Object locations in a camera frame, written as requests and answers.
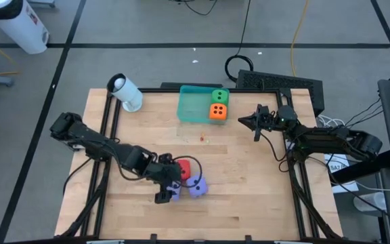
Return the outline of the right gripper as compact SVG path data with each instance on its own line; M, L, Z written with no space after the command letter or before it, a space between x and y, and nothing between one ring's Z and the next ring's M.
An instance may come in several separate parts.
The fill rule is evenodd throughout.
M275 114L274 116L274 124L272 125L272 127L261 127L260 124L259 124L259 119L260 119L260 114L259 114L259 111L260 111L260 108L262 107L261 104L258 104L257 105L257 108L256 108L256 111L255 111L255 114L252 114L252 115L249 115L249 116L245 116L245 117L241 117L241 118L238 118L238 121L245 125L247 128L249 128L251 131L254 131L255 130L255 137L254 137L254 141L258 142L260 140L260 137L261 137L261 130L264 129L264 130L267 130L267 131L271 131L273 130L278 122L277 122L277 116Z

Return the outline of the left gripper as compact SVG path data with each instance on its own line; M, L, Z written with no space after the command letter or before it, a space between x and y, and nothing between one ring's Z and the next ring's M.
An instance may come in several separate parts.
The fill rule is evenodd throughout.
M171 190L166 190L172 182L181 180L181 169L174 160L173 165L163 165L157 162L158 157L148 164L146 168L146 179L160 186L160 192L154 196L156 204L168 203L173 196Z

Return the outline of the purple foam die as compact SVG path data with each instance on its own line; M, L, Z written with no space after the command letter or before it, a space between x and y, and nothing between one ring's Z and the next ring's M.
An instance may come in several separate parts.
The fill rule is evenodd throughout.
M204 176L201 178L199 175L192 176L186 180L186 185L192 198L198 198L208 193L208 185Z
M167 187L167 190L170 190L171 193L171 200L172 201L178 201L180 192L181 192L181 184L179 182L172 182L171 185Z

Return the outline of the orange foam die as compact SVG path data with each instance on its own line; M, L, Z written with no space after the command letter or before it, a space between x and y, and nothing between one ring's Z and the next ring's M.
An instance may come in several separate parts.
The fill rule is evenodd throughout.
M228 115L228 108L221 103L213 103L209 109L209 119L225 121Z

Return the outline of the red foam die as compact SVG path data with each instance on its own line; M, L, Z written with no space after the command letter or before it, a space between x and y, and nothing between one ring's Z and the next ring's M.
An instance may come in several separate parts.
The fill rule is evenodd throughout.
M177 163L181 169L181 180L184 182L191 177L190 161L187 159L178 159Z

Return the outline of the green foam die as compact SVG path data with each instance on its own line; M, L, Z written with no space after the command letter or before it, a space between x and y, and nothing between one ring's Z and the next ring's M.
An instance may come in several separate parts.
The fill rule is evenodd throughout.
M229 91L227 89L214 89L211 92L212 104L228 105L228 102L229 102Z

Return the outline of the black perforated computer case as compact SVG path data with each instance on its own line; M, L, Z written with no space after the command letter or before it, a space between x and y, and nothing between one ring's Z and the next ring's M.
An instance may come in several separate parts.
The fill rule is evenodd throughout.
M271 73L260 73L250 70L240 70L236 80L236 87L240 89L307 89L311 98L314 115L317 117L324 109L324 91L322 81L304 79Z

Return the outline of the teal translucent plastic bin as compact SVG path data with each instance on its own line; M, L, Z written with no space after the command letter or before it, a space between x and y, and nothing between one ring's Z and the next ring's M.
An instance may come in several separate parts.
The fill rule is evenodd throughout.
M209 119L209 109L211 106L211 92L214 87L197 87L183 85L179 91L179 103L177 107L177 117L182 122L209 123L223 125L225 121Z

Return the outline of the black flat box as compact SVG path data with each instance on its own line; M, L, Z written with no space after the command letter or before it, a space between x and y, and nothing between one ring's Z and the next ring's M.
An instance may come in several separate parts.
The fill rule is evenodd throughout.
M172 82L163 82L160 84L161 89L180 89L183 85L197 86L197 87L214 87L222 88L222 84L214 83L172 83Z

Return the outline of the white paper label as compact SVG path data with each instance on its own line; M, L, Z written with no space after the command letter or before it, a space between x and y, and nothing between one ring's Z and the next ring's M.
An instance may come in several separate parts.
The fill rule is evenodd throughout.
M349 167L349 160L347 159L346 155L341 155L341 154L334 154L334 155L324 155L325 160L329 161L329 168L330 172L334 173L338 170L344 169L346 167ZM359 190L358 185L356 184L355 181L347 182L347 183L342 183L342 186L333 186L332 191L334 194L337 193L344 193L347 192L347 190L350 190L351 192L357 192Z

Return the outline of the black desk bar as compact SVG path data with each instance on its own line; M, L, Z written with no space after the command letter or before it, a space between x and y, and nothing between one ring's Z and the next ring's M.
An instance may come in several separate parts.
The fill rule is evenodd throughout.
M331 173L330 179L334 183L343 184L375 174L385 168L390 168L390 150L381 153L374 161L362 161Z

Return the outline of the white cup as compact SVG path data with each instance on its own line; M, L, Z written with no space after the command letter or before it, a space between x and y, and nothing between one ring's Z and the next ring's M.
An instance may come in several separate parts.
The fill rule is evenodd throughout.
M376 211L376 207L383 211L387 209L383 192L374 192L355 197L353 205L362 212Z

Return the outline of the white trash bin black liner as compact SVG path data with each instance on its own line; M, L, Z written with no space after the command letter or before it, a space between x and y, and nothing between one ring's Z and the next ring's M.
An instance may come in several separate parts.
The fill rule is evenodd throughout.
M0 0L0 29L28 54L47 49L50 33L27 0Z

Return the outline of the grey cart base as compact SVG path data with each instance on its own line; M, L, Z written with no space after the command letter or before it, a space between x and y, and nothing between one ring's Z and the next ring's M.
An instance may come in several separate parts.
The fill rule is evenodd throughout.
M46 5L50 8L55 8L55 0L27 0L29 3L37 4L37 5Z

